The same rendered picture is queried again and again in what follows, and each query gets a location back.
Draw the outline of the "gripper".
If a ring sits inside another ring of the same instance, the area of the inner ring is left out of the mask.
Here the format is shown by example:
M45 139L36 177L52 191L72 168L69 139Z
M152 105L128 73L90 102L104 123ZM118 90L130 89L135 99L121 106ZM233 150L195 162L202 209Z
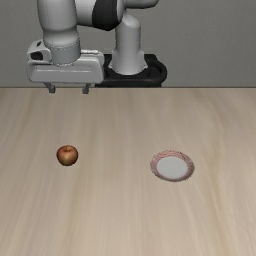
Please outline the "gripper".
M34 41L27 51L27 75L31 82L45 83L49 93L56 88L52 83L85 84L83 94L89 94L91 84L104 80L104 55L97 50L82 50L80 58L71 64L55 65L51 52L43 40Z

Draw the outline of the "red apple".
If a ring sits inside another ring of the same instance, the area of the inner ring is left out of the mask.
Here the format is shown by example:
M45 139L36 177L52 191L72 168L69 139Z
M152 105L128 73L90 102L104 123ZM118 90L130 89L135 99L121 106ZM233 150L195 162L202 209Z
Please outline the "red apple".
M61 146L56 153L59 163L63 166L72 166L78 160L78 151L74 146Z

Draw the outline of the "white plate with red rim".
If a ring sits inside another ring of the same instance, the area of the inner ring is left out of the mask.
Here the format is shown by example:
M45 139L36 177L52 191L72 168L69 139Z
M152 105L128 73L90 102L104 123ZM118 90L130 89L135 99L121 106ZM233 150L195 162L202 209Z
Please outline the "white plate with red rim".
M152 173L168 182L181 182L192 176L193 161L179 151L165 150L153 156L150 162Z

